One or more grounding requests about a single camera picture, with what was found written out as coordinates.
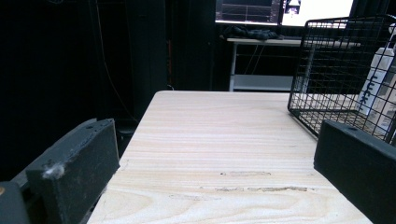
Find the monitor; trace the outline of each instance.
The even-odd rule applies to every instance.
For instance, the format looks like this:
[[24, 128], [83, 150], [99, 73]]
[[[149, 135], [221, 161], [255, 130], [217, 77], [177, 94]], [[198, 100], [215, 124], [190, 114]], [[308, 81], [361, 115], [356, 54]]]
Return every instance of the monitor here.
[[283, 0], [283, 15], [279, 24], [305, 26], [315, 19], [348, 17], [353, 0]]
[[216, 22], [278, 25], [282, 0], [216, 0]]

